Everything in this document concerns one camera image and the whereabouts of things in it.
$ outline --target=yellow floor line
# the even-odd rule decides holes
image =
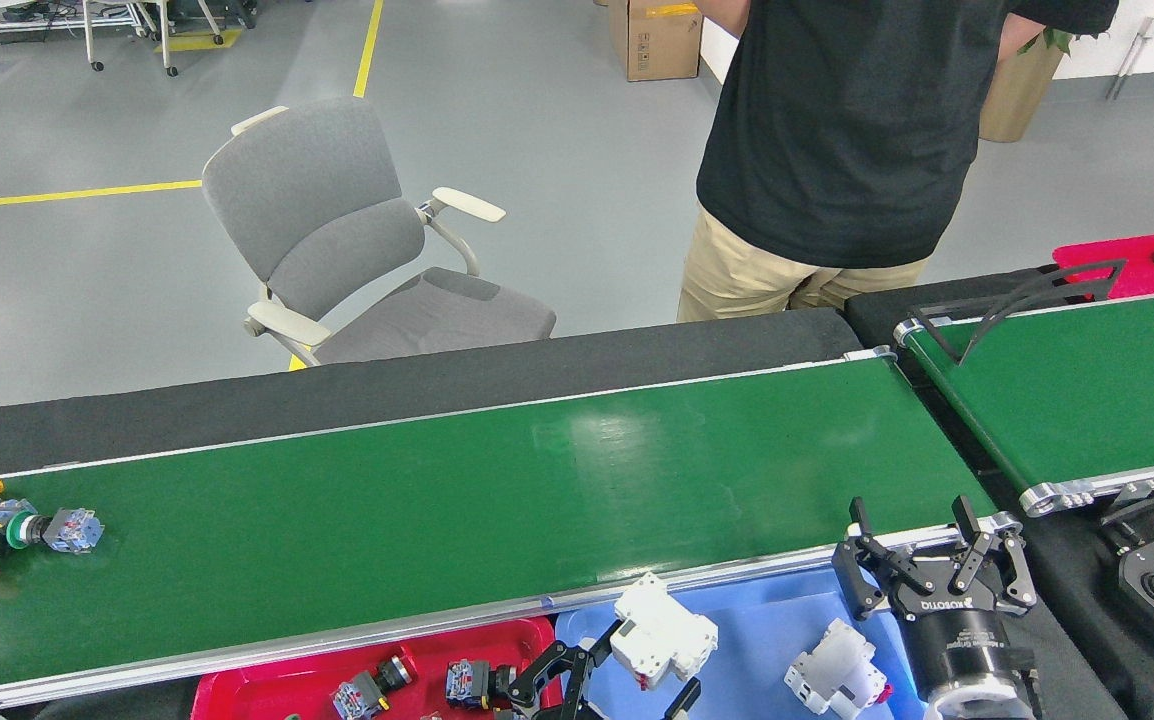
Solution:
[[[212,42],[212,31],[208,32],[182,32],[168,38],[168,50],[173,53],[188,53],[190,50],[225,50],[239,40],[242,29],[230,28],[222,31],[222,45]],[[156,45],[152,53],[162,53],[164,46]]]
[[[183,188],[200,187],[201,185],[201,181],[125,183],[119,187],[93,187],[91,190],[46,192],[43,195],[0,197],[0,205],[21,205],[25,204],[25,202],[47,202],[51,200],[74,200],[77,197],[100,197],[105,195],[132,195],[134,192],[183,190]]]
[[[359,58],[359,74],[354,78],[354,96],[364,97],[368,87],[368,70],[372,69],[372,51],[377,46],[377,28],[381,27],[381,5],[384,0],[373,0],[372,18],[368,18],[368,35],[364,42],[364,55]]]

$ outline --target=aluminum rail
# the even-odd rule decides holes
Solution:
[[[1097,497],[1116,496],[1121,502],[1140,500],[1154,492],[1154,466],[1125,470],[1059,483],[1039,483],[1021,493],[1021,509],[1031,518],[1042,518],[1049,512],[1092,505]]]

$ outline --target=person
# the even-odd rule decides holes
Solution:
[[[907,287],[951,222],[996,63],[1118,0],[696,0],[740,37],[679,322]]]

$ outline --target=plant pot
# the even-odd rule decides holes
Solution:
[[[999,63],[990,82],[986,104],[981,105],[977,136],[991,142],[1017,142],[1026,133],[1031,118],[1044,99],[1052,74],[1063,57],[1057,46],[1037,42],[1020,55]]]

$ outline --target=white electrical part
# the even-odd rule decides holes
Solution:
[[[870,665],[871,657],[875,646],[834,618],[814,652],[796,657],[786,672],[786,684],[814,714],[833,710],[842,720],[853,720],[892,693],[887,676]]]
[[[613,635],[613,657],[653,689],[670,670],[689,680],[719,647],[719,628],[669,597],[665,583],[645,573],[613,603],[622,627]]]

